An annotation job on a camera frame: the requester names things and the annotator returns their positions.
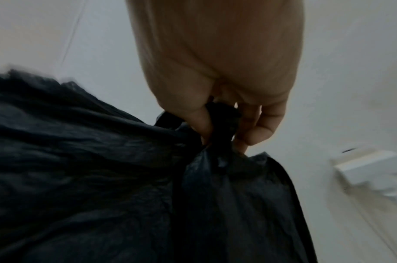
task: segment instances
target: garbage bag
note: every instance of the garbage bag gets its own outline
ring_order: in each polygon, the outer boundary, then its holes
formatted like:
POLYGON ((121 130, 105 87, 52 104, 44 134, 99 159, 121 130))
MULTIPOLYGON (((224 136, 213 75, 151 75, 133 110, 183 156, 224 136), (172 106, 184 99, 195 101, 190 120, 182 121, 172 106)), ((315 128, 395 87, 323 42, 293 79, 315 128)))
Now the garbage bag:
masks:
POLYGON ((0 262, 316 262, 280 164, 246 157, 240 115, 207 105, 209 146, 74 82, 0 75, 0 262))

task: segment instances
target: bag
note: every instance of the bag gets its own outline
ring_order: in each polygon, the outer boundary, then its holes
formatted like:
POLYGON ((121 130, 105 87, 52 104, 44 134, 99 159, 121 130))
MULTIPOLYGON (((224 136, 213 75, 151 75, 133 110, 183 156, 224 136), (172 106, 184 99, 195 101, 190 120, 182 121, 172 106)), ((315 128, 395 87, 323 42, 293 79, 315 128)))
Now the bag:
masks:
POLYGON ((0 75, 0 262, 316 262, 289 176, 232 149, 237 110, 208 104, 212 144, 75 83, 0 75))

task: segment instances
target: skin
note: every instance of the skin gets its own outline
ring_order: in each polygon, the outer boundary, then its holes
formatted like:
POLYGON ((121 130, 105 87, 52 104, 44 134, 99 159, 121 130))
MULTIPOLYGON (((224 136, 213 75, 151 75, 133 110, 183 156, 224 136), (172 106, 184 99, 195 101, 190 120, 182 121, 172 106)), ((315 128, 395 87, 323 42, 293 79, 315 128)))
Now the skin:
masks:
POLYGON ((302 0, 127 0, 138 54, 159 105, 204 140, 211 96, 242 113, 244 153, 282 121, 303 38, 302 0))

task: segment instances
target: black plastic bag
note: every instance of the black plastic bag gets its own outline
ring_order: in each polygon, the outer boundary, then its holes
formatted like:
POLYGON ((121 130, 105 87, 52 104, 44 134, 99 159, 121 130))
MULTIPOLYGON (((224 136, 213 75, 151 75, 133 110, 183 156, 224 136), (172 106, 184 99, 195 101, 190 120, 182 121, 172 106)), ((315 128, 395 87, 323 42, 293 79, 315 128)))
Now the black plastic bag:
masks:
POLYGON ((316 262, 296 192, 267 154, 142 123, 75 83, 0 75, 0 262, 316 262))

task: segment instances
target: finger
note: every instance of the finger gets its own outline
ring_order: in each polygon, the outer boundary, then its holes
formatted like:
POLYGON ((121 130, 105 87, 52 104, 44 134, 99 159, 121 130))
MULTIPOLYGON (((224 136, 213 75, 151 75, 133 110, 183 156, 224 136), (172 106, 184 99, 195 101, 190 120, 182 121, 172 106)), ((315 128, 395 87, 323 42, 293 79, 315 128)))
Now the finger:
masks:
POLYGON ((211 123, 210 114, 205 106, 198 110, 189 112, 188 114, 180 115, 191 128, 198 132, 203 138, 203 144, 206 144, 213 132, 213 124, 211 123))
POLYGON ((243 139, 243 136, 256 125, 260 116, 260 108, 260 105, 249 105, 245 103, 241 103, 238 106, 238 110, 242 114, 242 117, 240 118, 239 128, 233 140, 233 145, 240 153, 244 154, 247 150, 248 144, 243 139))
POLYGON ((243 135, 243 140, 251 146, 269 139, 283 120, 285 110, 286 101, 262 106, 256 126, 243 135))

